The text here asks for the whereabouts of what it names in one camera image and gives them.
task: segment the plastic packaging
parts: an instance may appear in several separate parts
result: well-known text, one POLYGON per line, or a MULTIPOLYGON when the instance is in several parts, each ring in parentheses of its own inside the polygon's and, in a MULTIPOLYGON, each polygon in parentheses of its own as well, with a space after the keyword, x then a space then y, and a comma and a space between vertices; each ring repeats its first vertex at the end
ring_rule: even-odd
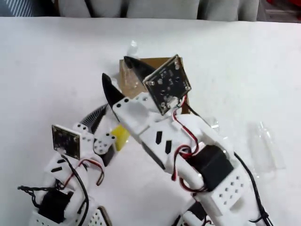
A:
POLYGON ((276 146, 270 130, 262 121, 249 125, 248 136, 253 172, 257 178, 285 168, 282 154, 276 146))
MULTIPOLYGON (((137 42, 135 42, 133 40, 133 41, 131 41, 131 44, 128 47, 127 56, 139 59, 137 53, 138 53, 138 44, 137 44, 137 42)), ((127 90, 132 90, 132 92, 135 92, 135 90, 139 87, 139 84, 140 84, 137 76, 132 72, 131 69, 129 69, 127 67, 127 65, 124 61, 123 61, 123 64, 122 64, 122 70, 123 70, 123 74, 124 74, 124 77, 125 77, 125 87, 126 87, 126 89, 127 90)))

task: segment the black slot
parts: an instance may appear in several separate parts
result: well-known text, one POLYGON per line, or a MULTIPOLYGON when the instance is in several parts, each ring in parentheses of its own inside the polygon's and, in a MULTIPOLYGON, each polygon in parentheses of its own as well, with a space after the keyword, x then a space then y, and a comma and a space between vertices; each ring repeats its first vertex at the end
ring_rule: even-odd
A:
POLYGON ((170 152, 171 152, 171 140, 167 140, 165 145, 165 153, 169 154, 170 152))
POLYGON ((51 170, 51 172, 52 172, 52 173, 58 172, 58 171, 60 171, 60 170, 62 170, 62 169, 63 169, 62 167, 53 168, 53 169, 51 170))
POLYGON ((65 159, 60 159, 60 160, 57 161, 57 163, 63 163, 63 162, 66 162, 66 160, 65 159))
POLYGON ((160 144, 162 140, 162 131, 158 131, 156 135, 156 144, 160 144))

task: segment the black wire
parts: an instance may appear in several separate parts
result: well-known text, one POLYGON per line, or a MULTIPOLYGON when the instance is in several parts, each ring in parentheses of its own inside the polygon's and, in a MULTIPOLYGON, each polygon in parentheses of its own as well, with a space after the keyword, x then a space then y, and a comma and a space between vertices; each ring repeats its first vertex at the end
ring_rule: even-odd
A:
POLYGON ((72 173, 74 174, 74 176, 76 177, 76 179, 79 181, 79 184, 81 186, 81 188, 83 189, 83 192, 84 192, 84 195, 85 195, 85 203, 86 203, 86 208, 85 208, 85 212, 83 214, 83 217, 81 218, 78 226, 82 226, 84 221, 85 221, 85 218, 87 216, 87 213, 88 213, 88 209, 89 209, 89 197, 88 197, 88 193, 87 193, 87 190, 85 188, 85 185, 83 183, 83 181, 80 179, 79 177, 79 174, 77 173, 77 171, 74 169, 74 167, 71 165, 70 161, 68 160, 68 158, 64 155, 62 155, 62 158, 65 159, 72 171, 72 173))
POLYGON ((207 223, 207 216, 204 217, 204 222, 203 222, 202 226, 205 226, 206 223, 207 223))
POLYGON ((196 116, 200 117, 200 118, 201 118, 208 126, 210 126, 209 123, 208 123, 205 119, 203 119, 198 113, 196 113, 196 112, 192 109, 192 107, 189 106, 188 103, 184 102, 184 105, 186 105, 186 106, 188 107, 188 109, 189 109, 193 114, 195 114, 196 116))
POLYGON ((54 187, 27 187, 27 186, 19 186, 18 190, 24 191, 32 197, 32 203, 36 208, 40 208, 40 205, 36 202, 35 191, 52 191, 52 190, 62 190, 63 188, 60 186, 60 181, 55 181, 54 187))
MULTIPOLYGON (((186 102, 184 102, 184 104, 188 107, 188 109, 193 113, 195 114, 196 116, 199 116, 200 118, 202 118, 198 113, 196 113, 192 107, 190 107, 186 102)), ((252 175, 252 172, 249 170, 249 168, 246 166, 246 164, 244 163, 244 161, 239 157, 238 154, 234 153, 235 157, 240 161, 240 163, 243 165, 243 167, 245 168, 245 170, 247 171, 250 179, 251 179, 251 182, 252 182, 252 186, 253 186, 253 189, 254 189, 254 193, 255 193, 255 199, 256 199, 256 202, 257 202, 257 206, 258 206, 258 209, 259 209, 259 213, 260 213, 260 217, 257 219, 257 220, 249 220, 250 222, 252 223, 257 223, 259 222, 260 220, 263 220, 264 223, 266 224, 266 226, 273 226, 271 220, 269 219, 269 215, 268 213, 265 211, 262 203, 261 203, 261 200, 260 200, 260 196, 259 196, 259 192, 258 192, 258 188, 257 188, 257 185, 256 185, 256 182, 255 182, 255 179, 252 175)))
POLYGON ((192 109, 192 107, 189 106, 188 103, 184 102, 184 104, 188 107, 188 109, 189 109, 193 114, 195 114, 196 116, 200 117, 200 115, 199 115, 198 113, 196 113, 196 112, 192 109))
POLYGON ((269 223, 271 224, 271 226, 274 226, 272 221, 270 220, 270 218, 268 217, 267 219, 268 219, 269 223))

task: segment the red wire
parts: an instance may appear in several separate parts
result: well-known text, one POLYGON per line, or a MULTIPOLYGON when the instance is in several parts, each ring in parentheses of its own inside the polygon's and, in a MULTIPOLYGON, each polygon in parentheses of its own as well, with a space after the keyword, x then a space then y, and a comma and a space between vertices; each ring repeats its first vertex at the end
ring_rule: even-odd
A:
POLYGON ((173 170, 173 174, 171 175, 171 179, 172 179, 173 181, 175 181, 175 180, 176 180, 176 177, 177 177, 177 170, 176 170, 176 168, 175 168, 175 161, 176 161, 177 155, 179 154, 180 150, 181 150, 182 148, 184 148, 184 147, 186 147, 186 148, 188 148, 188 149, 191 150, 191 148, 190 148, 188 145, 180 145, 180 146, 178 146, 178 148, 177 148, 176 151, 174 152, 174 170, 173 170))
POLYGON ((177 121, 182 127, 183 127, 183 129, 192 137, 192 139, 194 139, 194 141, 196 142, 196 149, 194 150, 194 152, 193 153, 190 153, 190 154, 188 154, 186 157, 190 157, 190 156, 192 156, 192 155, 194 155, 194 154, 196 154, 197 152, 198 152, 198 149, 199 149, 199 145, 198 145, 198 139, 196 138, 196 136, 195 135, 193 135, 193 133, 186 127, 186 126, 184 126, 176 117, 176 111, 174 111, 173 112, 173 119, 175 120, 175 121, 177 121))
MULTIPOLYGON (((181 107, 184 105, 184 103, 185 103, 185 101, 186 101, 186 98, 187 98, 187 97, 186 97, 186 95, 185 95, 184 101, 183 101, 183 103, 181 104, 181 107)), ((198 152, 198 150, 199 150, 198 139, 196 138, 196 136, 195 136, 195 135, 194 135, 194 134, 186 127, 186 126, 184 126, 184 125, 176 118, 176 110, 174 110, 172 117, 173 117, 173 120, 177 121, 177 122, 182 126, 182 128, 183 128, 183 129, 184 129, 184 130, 192 137, 192 139, 196 142, 196 148, 195 148, 194 152, 192 152, 192 153, 190 152, 190 153, 183 153, 183 154, 181 154, 181 156, 182 156, 184 159, 187 159, 187 158, 191 157, 192 155, 194 155, 194 154, 196 154, 196 153, 198 152)), ((181 146, 179 146, 179 147, 176 149, 176 151, 175 151, 175 153, 174 153, 174 171, 173 171, 173 174, 172 174, 172 177, 171 177, 171 179, 172 179, 173 181, 176 180, 175 160, 176 160, 176 157, 177 157, 177 155, 179 154, 180 150, 181 150, 183 147, 187 147, 187 148, 189 148, 190 151, 191 151, 191 148, 190 148, 188 145, 181 145, 181 146)), ((201 188, 201 189, 191 189, 191 188, 187 187, 187 186, 185 185, 185 183, 184 183, 184 180, 183 180, 182 178, 180 178, 180 185, 181 185, 185 190, 187 190, 187 191, 189 191, 189 192, 202 192, 202 191, 204 191, 204 188, 201 188)))
MULTIPOLYGON (((104 175, 102 166, 101 166, 98 162, 93 161, 93 160, 91 160, 91 159, 83 159, 82 161, 80 161, 80 163, 78 164, 77 167, 79 167, 81 164, 83 164, 84 161, 88 161, 88 162, 92 163, 93 165, 98 166, 98 167, 101 169, 102 172, 101 172, 100 177, 99 177, 99 179, 97 180, 97 183, 96 183, 96 185, 99 186, 99 185, 101 184, 101 182, 102 182, 101 178, 103 178, 103 175, 104 175)), ((72 178, 73 176, 74 176, 74 174, 72 173, 72 174, 68 177, 68 179, 66 180, 66 182, 65 182, 65 184, 64 184, 64 187, 66 187, 66 186, 68 185, 69 181, 71 180, 71 178, 72 178)))

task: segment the clear plastic bag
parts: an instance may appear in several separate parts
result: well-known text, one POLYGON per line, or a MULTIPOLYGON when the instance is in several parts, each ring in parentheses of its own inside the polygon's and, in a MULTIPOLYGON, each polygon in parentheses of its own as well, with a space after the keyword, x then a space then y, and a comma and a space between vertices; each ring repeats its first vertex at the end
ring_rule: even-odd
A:
POLYGON ((285 168, 285 162, 271 131, 261 121, 248 128, 248 144, 253 160, 253 172, 257 178, 285 168))

